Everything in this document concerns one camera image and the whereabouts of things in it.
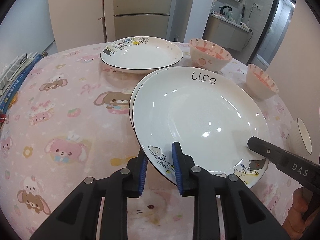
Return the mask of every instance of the strawberry pattern bowl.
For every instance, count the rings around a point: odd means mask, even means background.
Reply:
[[[217,72],[232,60],[227,50],[213,42],[191,39],[189,44],[191,60],[195,67]]]

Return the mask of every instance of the ceramic plate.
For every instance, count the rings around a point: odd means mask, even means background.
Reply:
[[[146,75],[143,79],[140,80],[140,82],[136,85],[136,87],[134,88],[134,90],[132,91],[132,94],[131,94],[131,98],[130,98],[130,105],[129,105],[129,117],[130,117],[130,122],[131,122],[131,125],[132,125],[132,128],[134,129],[134,126],[133,126],[133,118],[132,118],[132,111],[133,111],[133,102],[134,102],[134,99],[136,97],[136,94],[139,90],[139,88],[142,86],[142,84],[149,78],[151,77],[153,74],[155,73],[158,73],[159,71],[163,70],[163,69],[158,69],[148,75]]]
[[[249,188],[269,163],[247,147],[252,136],[270,141],[260,109],[239,86],[208,70],[170,67],[151,75],[134,99],[133,124],[150,162],[173,183],[174,141],[196,165],[222,177],[236,174]]]
[[[128,73],[150,73],[171,66],[183,57],[171,41],[156,37],[129,37],[108,44],[100,53],[104,63]]]

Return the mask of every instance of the blue book spine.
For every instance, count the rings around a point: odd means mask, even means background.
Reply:
[[[17,93],[19,88],[21,87],[23,81],[28,76],[31,69],[35,66],[35,64],[41,60],[41,55],[38,54],[34,60],[20,73],[20,75],[16,78],[16,80],[12,83],[10,89],[7,90],[6,95],[2,97],[0,102],[0,110],[5,114],[8,110],[9,104]]]

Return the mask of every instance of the pink tablecloth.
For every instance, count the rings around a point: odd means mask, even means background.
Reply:
[[[177,65],[192,66],[188,45],[178,45],[184,57]],[[102,93],[130,98],[144,75],[108,68],[100,60],[104,46],[85,46],[42,59],[8,111],[9,123],[1,134],[0,205],[23,240],[85,177],[108,177],[138,154],[128,106],[107,109],[94,102]],[[246,68],[233,59],[222,73],[246,89]],[[271,142],[288,149],[293,120],[283,101],[274,96],[257,104]],[[298,186],[269,164],[252,191],[282,223]],[[149,165],[142,197],[128,199],[129,239],[192,239],[192,228],[193,198],[180,197],[175,185]]]

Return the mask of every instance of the ceramic bowl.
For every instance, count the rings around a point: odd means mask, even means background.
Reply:
[[[292,123],[289,134],[290,149],[296,155],[307,159],[312,153],[312,144],[307,127],[300,118]]]
[[[172,143],[217,176],[237,175],[248,187],[268,160],[247,147],[252,136],[270,140],[259,107],[238,85],[208,70],[169,67],[146,79],[133,102],[141,148],[168,180],[175,180]]]
[[[100,57],[115,70],[142,74],[179,62],[183,52],[171,41],[137,36],[109,43],[101,51]]]
[[[202,39],[190,40],[190,56],[196,67],[217,72],[232,60],[223,47]]]
[[[271,98],[279,92],[273,79],[254,64],[248,65],[245,81],[249,94],[260,100]]]

